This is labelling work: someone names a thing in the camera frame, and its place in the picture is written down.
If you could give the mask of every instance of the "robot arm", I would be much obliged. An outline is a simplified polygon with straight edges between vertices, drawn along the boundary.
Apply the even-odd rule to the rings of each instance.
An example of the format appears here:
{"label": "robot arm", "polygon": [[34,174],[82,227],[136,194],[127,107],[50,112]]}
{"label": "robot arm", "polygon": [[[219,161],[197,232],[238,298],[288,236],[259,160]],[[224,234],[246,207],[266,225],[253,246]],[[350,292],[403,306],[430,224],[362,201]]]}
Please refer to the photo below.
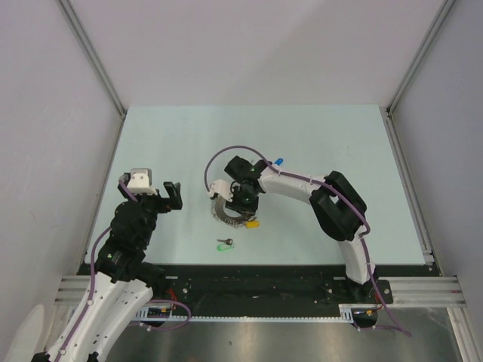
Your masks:
{"label": "robot arm", "polygon": [[162,198],[151,186],[151,170],[133,169],[119,181],[127,201],[115,210],[94,280],[59,339],[32,362],[104,362],[134,315],[166,287],[163,270],[143,262],[144,250],[158,214],[182,208],[180,184],[164,183],[169,198]]}
{"label": "robot arm", "polygon": [[263,160],[251,164],[235,156],[225,168],[234,183],[219,179],[211,185],[209,195],[223,199],[224,207],[236,211],[246,220],[257,212],[259,194],[285,195],[311,205],[324,232],[339,242],[348,279],[358,285],[369,285],[370,275],[359,237],[364,229],[360,219],[332,192],[304,179],[318,180],[333,186],[364,215],[367,206],[349,181],[336,171],[328,176],[298,175],[301,176],[299,179],[285,176],[281,174],[280,167],[273,167],[278,172],[267,167]]}

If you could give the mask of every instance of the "cable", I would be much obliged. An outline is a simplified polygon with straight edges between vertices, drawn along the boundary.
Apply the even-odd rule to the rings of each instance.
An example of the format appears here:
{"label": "cable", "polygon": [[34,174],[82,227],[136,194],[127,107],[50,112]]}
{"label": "cable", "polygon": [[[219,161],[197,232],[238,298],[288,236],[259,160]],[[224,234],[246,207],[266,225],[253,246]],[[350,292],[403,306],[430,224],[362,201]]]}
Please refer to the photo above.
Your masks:
{"label": "cable", "polygon": [[[160,328],[160,327],[148,326],[147,327],[148,331],[149,330],[177,330],[177,329],[183,327],[184,325],[186,325],[192,317],[191,309],[189,309],[188,305],[183,304],[182,302],[178,302],[178,301],[175,301],[175,300],[167,300],[167,299],[152,299],[152,300],[149,301],[149,303],[171,303],[171,304],[178,305],[180,307],[185,308],[185,310],[188,312],[188,318],[186,320],[184,320],[183,322],[181,322],[180,324],[173,326],[173,327]],[[140,322],[138,324],[138,326],[143,327],[144,323]]]}
{"label": "cable", "polygon": [[215,153],[213,155],[213,157],[208,162],[208,164],[206,165],[206,168],[205,168],[205,188],[206,188],[206,191],[208,191],[208,192],[210,191],[210,187],[208,185],[208,169],[210,168],[211,164],[213,163],[213,161],[216,157],[218,157],[219,155],[221,155],[222,153],[224,153],[226,151],[229,151],[230,149],[247,149],[248,151],[252,151],[258,157],[260,157],[266,163],[266,166],[270,170],[272,170],[273,172],[276,172],[276,173],[278,173],[279,175],[282,175],[282,176],[288,176],[288,177],[292,177],[294,179],[301,179],[302,181],[306,181],[308,183],[315,183],[316,185],[320,185],[320,186],[330,190],[340,200],[342,200],[344,202],[344,204],[346,204],[350,208],[350,210],[352,210],[352,212],[361,220],[362,224],[364,224],[366,230],[365,230],[365,232],[361,233],[361,236],[367,235],[367,234],[369,234],[369,232],[371,232],[371,227],[369,226],[368,222],[366,221],[364,216],[361,214],[361,212],[359,210],[357,210],[357,208],[354,205],[352,205],[352,203],[344,195],[342,195],[340,192],[338,192],[334,187],[332,187],[331,185],[329,185],[327,183],[323,183],[322,181],[319,181],[317,179],[310,179],[309,177],[297,175],[296,173],[290,173],[290,172],[277,170],[275,167],[273,167],[272,163],[265,156],[263,156],[256,149],[253,149],[253,148],[248,147],[248,146],[238,145],[238,146],[225,147],[224,149],[221,149],[220,151],[218,151],[217,153]]}
{"label": "cable", "polygon": [[97,245],[100,243],[100,241],[102,240],[102,238],[104,237],[105,234],[107,234],[109,231],[111,230],[111,228],[107,228],[106,230],[104,230],[100,235],[99,237],[97,238],[97,240],[94,242],[94,245],[92,246],[92,251],[91,251],[91,265],[90,265],[90,272],[91,272],[91,282],[90,282],[90,290],[89,290],[89,294],[88,294],[88,302],[85,303],[84,305],[84,308],[82,309],[81,311],[81,314],[78,315],[78,318],[77,318],[77,321],[75,321],[74,325],[72,326],[72,329],[70,330],[69,334],[67,335],[66,339],[63,341],[63,344],[60,346],[59,348],[59,351],[57,352],[57,356],[55,357],[55,361],[54,362],[59,362],[60,358],[62,357],[62,354],[60,353],[60,351],[62,350],[65,350],[66,347],[69,345],[69,342],[70,340],[72,339],[72,337],[74,336],[74,333],[76,332],[79,324],[82,322],[82,319],[84,319],[84,316],[85,314],[88,312],[88,309],[89,309],[89,302],[92,301],[92,296],[94,295],[94,288],[96,286],[96,281],[95,281],[95,277],[96,277],[96,273],[95,273],[95,270],[94,270],[94,257],[95,257],[95,253],[96,253],[96,247]]}
{"label": "cable", "polygon": [[391,327],[391,329],[396,329],[399,332],[403,332],[408,337],[412,337],[411,332],[406,330],[398,321],[398,319],[395,317],[395,315],[392,313],[392,311],[389,309],[387,306],[386,302],[384,301],[384,298],[379,290],[379,287],[377,286],[376,281],[374,280],[374,276],[372,275],[371,272],[371,264],[370,260],[371,258],[369,257],[369,249],[367,244],[365,243],[365,240],[363,237],[361,237],[361,243],[362,243],[362,248],[364,249],[364,255],[365,259],[368,262],[367,267],[368,267],[368,273],[369,273],[369,278],[371,279],[372,286],[374,287],[374,291],[376,292],[377,297],[379,298],[380,302],[384,306],[384,309],[386,310],[387,314],[389,315],[389,318],[391,318],[391,321],[395,324],[395,326],[376,326],[377,327]]}
{"label": "cable", "polygon": [[[365,231],[362,232],[359,235],[359,237],[361,238],[362,248],[364,249],[364,255],[365,255],[366,264],[367,264],[367,268],[368,268],[368,274],[369,274],[369,278],[371,280],[372,286],[374,288],[374,291],[376,292],[377,297],[380,299],[381,303],[383,304],[384,309],[386,309],[387,314],[391,318],[392,322],[395,324],[395,326],[374,326],[374,327],[370,327],[369,329],[372,329],[372,330],[373,329],[398,330],[398,331],[402,332],[403,334],[405,334],[406,336],[411,337],[412,336],[411,333],[408,332],[398,322],[397,318],[389,310],[389,307],[387,306],[386,302],[384,302],[384,299],[382,297],[382,294],[379,291],[379,287],[377,286],[376,281],[374,280],[374,276],[372,275],[372,271],[371,271],[371,258],[369,257],[368,246],[367,246],[367,244],[365,243],[365,240],[364,240],[364,236],[367,235],[367,234],[369,234],[371,232],[371,227],[369,226],[369,223],[365,219],[364,215],[362,215],[362,213],[359,210],[357,210],[357,208],[344,195],[342,195],[340,192],[338,192],[333,186],[331,186],[331,185],[329,185],[327,183],[324,183],[322,181],[319,181],[317,179],[310,179],[309,177],[297,175],[296,173],[290,173],[290,172],[285,172],[285,171],[278,170],[275,167],[273,167],[272,163],[265,156],[263,156],[256,149],[253,149],[252,147],[249,147],[249,146],[241,146],[241,145],[229,146],[229,147],[225,147],[224,149],[221,149],[220,151],[218,151],[217,153],[215,153],[213,155],[213,157],[210,159],[210,161],[206,165],[205,173],[204,173],[204,177],[205,177],[205,188],[206,188],[206,190],[208,192],[210,191],[210,187],[208,185],[208,170],[209,170],[211,164],[213,163],[213,161],[215,160],[216,157],[218,157],[219,155],[221,155],[222,153],[224,153],[226,151],[229,151],[230,149],[247,149],[248,151],[252,151],[258,157],[260,157],[266,163],[266,166],[270,170],[272,170],[273,172],[276,172],[277,174],[282,175],[282,176],[288,176],[288,177],[292,177],[292,178],[295,178],[295,179],[301,179],[302,181],[306,181],[308,183],[315,183],[316,185],[320,185],[320,186],[328,189],[332,193],[334,193],[340,200],[343,201],[344,204],[346,204],[350,208],[350,210],[359,218],[359,220],[361,220],[361,223],[365,227]],[[354,322],[354,327],[357,327],[358,330],[362,330],[363,329],[363,328],[358,327],[355,322]]]}

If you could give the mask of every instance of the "white panel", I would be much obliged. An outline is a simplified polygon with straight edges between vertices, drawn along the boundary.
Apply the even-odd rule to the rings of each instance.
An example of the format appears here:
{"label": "white panel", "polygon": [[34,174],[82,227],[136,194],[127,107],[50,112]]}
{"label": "white panel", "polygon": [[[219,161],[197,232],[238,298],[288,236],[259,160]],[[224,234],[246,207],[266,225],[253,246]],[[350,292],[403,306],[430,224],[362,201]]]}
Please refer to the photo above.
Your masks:
{"label": "white panel", "polygon": [[74,0],[129,106],[387,106],[442,0]]}
{"label": "white panel", "polygon": [[460,2],[395,114],[434,248],[483,336],[483,2]]}
{"label": "white panel", "polygon": [[0,360],[82,258],[120,120],[54,1],[0,5]]}
{"label": "white panel", "polygon": [[[93,237],[123,201],[118,177],[152,168],[153,184],[181,182],[183,209],[158,218],[146,261],[192,264],[343,264],[339,245],[321,230],[312,208],[280,195],[261,195],[258,229],[234,229],[212,217],[203,183],[205,165],[219,149],[245,144],[292,172],[338,170],[368,205],[372,260],[423,264],[423,254],[377,106],[200,106],[130,108],[108,178]],[[248,151],[227,152],[209,182],[230,178],[226,163]],[[235,248],[218,252],[217,239]]]}

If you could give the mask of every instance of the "gray metal frame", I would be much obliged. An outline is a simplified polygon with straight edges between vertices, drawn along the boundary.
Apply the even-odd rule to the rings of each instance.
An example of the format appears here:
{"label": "gray metal frame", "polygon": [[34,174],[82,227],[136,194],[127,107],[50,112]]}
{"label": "gray metal frame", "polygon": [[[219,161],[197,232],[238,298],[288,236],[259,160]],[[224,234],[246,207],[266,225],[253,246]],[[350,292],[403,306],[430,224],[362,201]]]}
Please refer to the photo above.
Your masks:
{"label": "gray metal frame", "polygon": [[[70,1],[56,0],[56,2],[64,14],[74,36],[77,38],[80,47],[88,58],[88,61],[92,65],[94,72],[108,93],[112,104],[117,109],[121,118],[124,120],[126,108],[122,105],[122,102],[119,99],[119,96],[101,63],[100,58],[97,56],[97,53],[94,50],[94,47],[81,24],[81,21],[75,14],[75,10]],[[420,237],[421,247],[425,255],[426,262],[429,264],[433,263],[435,260],[437,261],[437,257],[435,258],[432,255],[432,243],[426,223],[424,221],[423,213],[417,200],[416,192],[414,191],[414,184],[411,180],[408,165],[401,149],[397,133],[395,132],[392,115],[412,79],[417,74],[417,70],[428,54],[432,43],[435,41],[437,34],[441,30],[450,12],[454,9],[456,3],[457,0],[445,0],[444,4],[441,6],[401,84],[398,86],[394,97],[387,107],[387,114],[384,116],[386,131],[395,156],[396,164],[398,165],[401,180],[408,197],[408,203],[414,218],[418,235]],[[121,129],[122,127],[120,127],[118,139],[121,135]],[[426,308],[448,308],[448,314],[453,325],[454,334],[457,338],[463,360],[472,362],[481,360],[481,347],[474,338],[474,332],[471,321],[469,320],[466,303],[464,302],[463,294],[461,293],[460,285],[457,282],[456,277],[410,277],[387,279],[389,279],[392,289],[394,290],[394,306],[396,308],[421,306]],[[86,288],[87,282],[88,277],[65,277],[63,279],[60,285],[59,293],[57,294],[54,306],[55,310],[52,314],[50,332],[44,340],[45,345],[50,345],[53,340],[57,338],[63,327],[65,327],[65,324],[72,314],[72,309],[74,308],[73,304],[78,303],[81,293],[83,293]]]}
{"label": "gray metal frame", "polygon": [[459,0],[445,0],[443,5],[439,8],[438,13],[435,16],[431,26],[426,33],[423,42],[421,43],[419,49],[416,52],[411,64],[403,77],[401,83],[398,86],[398,89],[394,93],[387,109],[389,114],[393,114],[395,109],[397,108],[399,101],[401,100],[402,96],[404,95],[406,89],[408,89],[409,84],[413,80],[414,76],[417,73],[421,63],[423,62],[426,55],[429,53],[432,44],[435,42],[437,35],[439,34],[441,28],[446,22],[446,19],[454,9],[454,6],[458,3]]}
{"label": "gray metal frame", "polygon": [[103,64],[101,63],[96,51],[94,50],[94,47],[91,44],[91,40],[89,40],[89,37],[85,32],[80,19],[74,11],[74,7],[69,0],[56,0],[56,2],[59,5],[60,11],[62,12],[63,16],[66,18],[70,29],[74,33],[75,38],[78,40],[78,44],[84,51],[84,54],[88,58],[89,63],[92,65],[92,69],[96,73],[100,83],[102,84],[107,92],[107,95],[111,99],[112,104],[117,109],[119,115],[124,119],[126,115],[126,108],[122,105],[119,95],[115,91],[115,88],[112,85],[112,82],[109,79],[109,76],[107,75]]}

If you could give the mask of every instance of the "purple cable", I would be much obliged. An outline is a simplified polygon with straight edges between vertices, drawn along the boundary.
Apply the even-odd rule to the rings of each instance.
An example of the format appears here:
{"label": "purple cable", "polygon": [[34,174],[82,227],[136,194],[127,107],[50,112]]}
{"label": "purple cable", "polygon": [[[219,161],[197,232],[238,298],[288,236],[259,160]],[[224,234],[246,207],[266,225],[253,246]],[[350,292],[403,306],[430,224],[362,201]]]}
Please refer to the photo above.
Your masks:
{"label": "purple cable", "polygon": [[222,153],[224,153],[224,152],[226,152],[226,151],[228,151],[230,149],[247,149],[248,151],[252,151],[253,153],[257,154],[257,156],[260,157],[266,163],[266,165],[268,166],[268,168],[270,170],[272,170],[273,172],[276,172],[276,173],[278,173],[278,174],[280,174],[282,176],[288,176],[288,177],[292,177],[294,179],[301,179],[302,181],[307,181],[308,183],[315,183],[316,185],[320,185],[322,187],[325,187],[326,189],[328,189],[331,192],[333,192],[340,200],[342,200],[350,208],[350,210],[352,210],[352,212],[364,224],[364,226],[366,228],[366,231],[363,232],[363,233],[361,233],[361,236],[367,235],[367,234],[369,234],[369,232],[371,232],[371,227],[369,226],[369,224],[366,221],[366,219],[364,218],[364,216],[360,213],[360,211],[357,210],[355,208],[355,206],[352,205],[350,203],[350,201],[347,200],[347,198],[344,195],[342,195],[340,192],[338,192],[334,187],[332,187],[331,185],[329,185],[327,183],[323,183],[322,181],[319,181],[317,179],[310,179],[309,177],[297,175],[296,173],[290,173],[290,172],[285,172],[285,171],[277,170],[275,167],[273,167],[272,163],[268,159],[266,159],[265,156],[263,156],[256,149],[252,149],[251,147],[248,147],[248,146],[230,146],[230,147],[225,147],[224,149],[221,149],[220,151],[218,151],[217,153],[214,154],[214,156],[211,158],[211,160],[208,162],[208,164],[206,165],[206,168],[205,168],[205,188],[206,188],[206,191],[210,191],[210,187],[208,186],[208,169],[210,168],[211,164],[213,163],[213,161],[214,161],[214,159],[216,157],[218,157],[220,154],[222,154]]}
{"label": "purple cable", "polygon": [[[92,251],[91,251],[91,265],[90,265],[90,272],[91,272],[91,282],[90,282],[90,290],[88,294],[88,301],[92,300],[92,296],[94,295],[94,288],[95,288],[95,270],[94,270],[94,257],[96,253],[96,247],[100,243],[101,239],[104,237],[105,234],[107,234],[111,228],[107,228],[104,230],[97,240],[94,242],[94,245],[92,246]],[[60,358],[62,355],[60,354],[60,351],[66,349],[67,345],[69,344],[70,340],[72,339],[72,336],[74,336],[74,333],[76,332],[79,324],[82,322],[82,319],[84,319],[85,314],[88,312],[89,309],[89,304],[85,303],[84,308],[82,309],[81,314],[78,315],[77,321],[75,321],[74,325],[72,326],[72,329],[70,330],[69,334],[67,335],[66,339],[63,341],[63,344],[60,346],[59,351],[57,352],[57,356],[55,357],[54,362],[59,362]]]}
{"label": "purple cable", "polygon": [[[167,299],[153,299],[153,300],[150,300],[149,303],[175,304],[175,305],[179,305],[180,307],[185,308],[185,310],[188,312],[188,318],[185,321],[181,322],[180,324],[173,326],[173,327],[168,327],[168,328],[153,327],[153,326],[148,325],[148,328],[151,328],[152,330],[177,330],[177,329],[183,327],[185,324],[187,324],[189,322],[189,320],[191,319],[191,309],[189,309],[188,305],[183,304],[182,302],[178,302],[176,300],[167,300]],[[139,322],[139,323],[136,323],[136,324],[130,324],[130,325],[132,325],[132,326],[137,325],[137,326],[141,327],[140,323],[142,323],[142,322]]]}
{"label": "purple cable", "polygon": [[412,337],[411,332],[409,332],[408,330],[406,330],[399,323],[398,319],[395,317],[395,315],[389,309],[389,307],[387,306],[386,302],[384,302],[384,298],[383,298],[383,296],[382,296],[382,294],[381,294],[381,292],[379,290],[379,287],[377,286],[376,281],[374,280],[374,276],[372,275],[371,264],[370,264],[371,258],[369,257],[368,245],[365,243],[364,238],[361,238],[361,243],[362,243],[362,248],[364,249],[365,259],[366,259],[366,261],[368,263],[367,267],[368,267],[369,278],[371,279],[371,283],[372,283],[372,285],[374,287],[374,291],[376,292],[377,296],[379,297],[379,300],[380,300],[381,304],[383,305],[384,309],[386,310],[387,314],[389,315],[389,318],[391,318],[391,321],[395,324],[395,327],[394,326],[379,326],[379,327],[393,327],[394,329],[397,329],[399,332],[403,332],[406,336]]}
{"label": "purple cable", "polygon": [[384,309],[386,309],[387,314],[391,318],[392,322],[395,324],[395,326],[376,326],[375,329],[398,330],[400,332],[403,332],[403,334],[405,334],[406,336],[411,337],[412,336],[411,333],[408,332],[398,322],[397,318],[390,311],[390,309],[387,306],[386,302],[384,302],[384,298],[382,297],[382,295],[381,295],[381,293],[379,291],[379,287],[377,286],[376,281],[374,280],[374,276],[372,275],[372,271],[371,271],[371,258],[369,257],[368,246],[365,243],[365,240],[363,238],[365,235],[367,235],[367,234],[369,234],[371,232],[371,227],[369,226],[368,221],[365,219],[364,215],[362,215],[362,213],[359,210],[357,210],[357,208],[344,195],[342,195],[340,192],[338,192],[331,185],[328,185],[327,183],[323,183],[322,181],[319,181],[317,179],[310,179],[309,177],[297,175],[296,173],[290,173],[290,172],[285,172],[285,171],[277,170],[275,167],[273,167],[272,163],[265,156],[263,156],[256,149],[253,149],[253,148],[248,147],[248,146],[237,145],[237,146],[225,147],[224,149],[221,149],[220,151],[218,151],[217,153],[215,153],[213,155],[213,157],[210,159],[210,161],[208,162],[208,164],[206,165],[206,168],[205,168],[205,175],[204,175],[205,176],[205,188],[206,188],[207,191],[210,191],[210,186],[208,185],[208,169],[210,168],[211,164],[213,163],[213,161],[214,161],[214,159],[216,157],[218,157],[219,155],[221,155],[222,153],[224,153],[226,151],[229,151],[230,149],[247,149],[248,151],[252,151],[258,157],[260,157],[266,163],[267,167],[270,170],[272,170],[273,172],[276,172],[276,173],[278,173],[278,174],[280,174],[282,176],[288,176],[288,177],[292,177],[292,178],[295,178],[295,179],[301,179],[302,181],[307,181],[308,183],[315,183],[316,185],[320,185],[320,186],[322,186],[322,187],[330,190],[331,192],[333,192],[340,200],[343,201],[344,204],[346,204],[350,208],[350,210],[352,210],[352,212],[359,218],[359,220],[361,220],[362,224],[365,226],[365,231],[360,234],[360,237],[361,237],[362,247],[364,249],[365,259],[366,259],[367,268],[368,268],[368,273],[369,273],[369,276],[370,276],[370,279],[371,279],[371,283],[372,283],[372,285],[374,287],[374,291],[376,292],[376,294],[379,297],[381,303],[383,304]]}
{"label": "purple cable", "polygon": [[137,201],[136,199],[136,196],[133,195],[133,193],[131,191],[129,191],[128,187],[126,186],[125,183],[123,183],[122,181],[119,181],[119,185],[121,186],[121,189],[124,190],[124,192],[126,193],[126,195],[129,196],[129,198],[132,200],[132,201]]}

